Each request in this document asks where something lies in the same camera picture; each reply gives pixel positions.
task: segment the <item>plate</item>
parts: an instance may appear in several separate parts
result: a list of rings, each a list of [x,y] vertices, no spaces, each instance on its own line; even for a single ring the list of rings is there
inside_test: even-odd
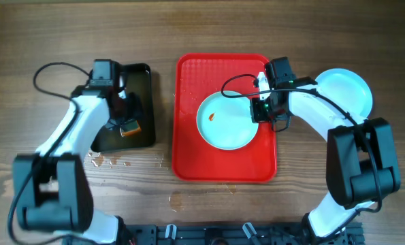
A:
[[[225,94],[240,95],[234,91],[225,91]],[[249,99],[226,98],[221,92],[208,96],[201,103],[196,123],[203,139],[222,150],[247,145],[258,131],[258,123],[253,123],[250,115]]]
[[[372,92],[366,81],[355,72],[341,68],[329,69],[318,75],[316,82],[342,108],[365,118],[372,111]]]

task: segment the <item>wood grain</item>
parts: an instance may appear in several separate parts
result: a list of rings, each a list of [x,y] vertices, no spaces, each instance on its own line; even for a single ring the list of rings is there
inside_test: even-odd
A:
[[[188,52],[288,56],[299,77],[332,67],[362,76],[374,96],[371,118],[393,127],[402,187],[381,212],[358,220],[368,244],[405,244],[405,1],[343,0],[0,5],[0,244],[10,243],[10,164],[44,142],[68,106],[31,85],[35,70],[51,61],[85,69],[94,59],[143,62],[157,74],[157,143],[103,156],[100,167],[95,155],[84,160],[97,208],[128,224],[241,223],[299,221],[320,202],[327,191],[325,142],[297,118],[277,135],[278,173],[269,183],[200,184],[173,175],[175,68]],[[39,77],[43,87],[65,94],[84,80],[64,67]]]

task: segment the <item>white bowl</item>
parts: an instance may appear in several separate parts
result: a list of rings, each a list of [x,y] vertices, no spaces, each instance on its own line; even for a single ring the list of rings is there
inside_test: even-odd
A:
[[[225,91],[227,95],[240,95]],[[250,115],[247,97],[226,98],[221,92],[208,96],[199,106],[196,116],[197,130],[213,147],[235,150],[247,145],[258,131]]]

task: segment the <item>red plastic tray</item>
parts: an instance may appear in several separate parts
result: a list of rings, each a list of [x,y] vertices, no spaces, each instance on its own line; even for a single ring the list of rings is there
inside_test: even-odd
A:
[[[220,150],[199,134],[197,110],[229,78],[258,76],[269,62],[260,54],[186,54],[176,67],[172,169],[182,180],[198,182],[267,182],[276,173],[276,139],[270,123],[261,123],[253,140],[237,150]],[[252,78],[227,86],[239,93],[257,92]]]

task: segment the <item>black plastic tray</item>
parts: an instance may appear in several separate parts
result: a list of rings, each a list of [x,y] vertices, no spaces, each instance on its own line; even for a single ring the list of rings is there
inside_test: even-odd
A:
[[[125,65],[128,73],[126,92],[140,97],[143,117],[138,120],[142,132],[122,137],[120,130],[103,127],[96,135],[91,149],[94,152],[114,152],[131,148],[152,146],[155,143],[154,110],[152,105],[151,70],[147,64]]]

